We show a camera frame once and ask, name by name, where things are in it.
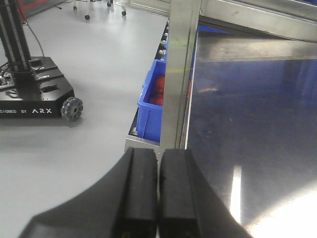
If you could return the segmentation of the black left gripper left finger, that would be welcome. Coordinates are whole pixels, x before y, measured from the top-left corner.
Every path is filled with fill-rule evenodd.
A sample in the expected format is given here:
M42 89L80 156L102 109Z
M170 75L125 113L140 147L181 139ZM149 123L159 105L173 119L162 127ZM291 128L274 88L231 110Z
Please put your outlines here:
M157 159L128 148L94 185L34 216L21 238L153 238L157 218Z

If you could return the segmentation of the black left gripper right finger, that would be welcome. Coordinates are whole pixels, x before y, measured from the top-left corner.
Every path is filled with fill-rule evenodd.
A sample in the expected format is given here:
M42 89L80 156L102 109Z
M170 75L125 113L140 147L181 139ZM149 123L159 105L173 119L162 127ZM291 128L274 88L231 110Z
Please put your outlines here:
M190 150L165 150L159 175L160 237L250 237L209 185Z

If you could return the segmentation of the black ARX mobile robot base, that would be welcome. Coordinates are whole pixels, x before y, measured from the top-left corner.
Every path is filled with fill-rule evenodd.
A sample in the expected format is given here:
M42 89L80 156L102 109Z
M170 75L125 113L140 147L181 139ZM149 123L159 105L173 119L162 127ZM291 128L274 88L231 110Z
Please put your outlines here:
M78 120L82 100L52 58L31 56L15 0L0 2L0 38L7 58L0 67L0 117Z

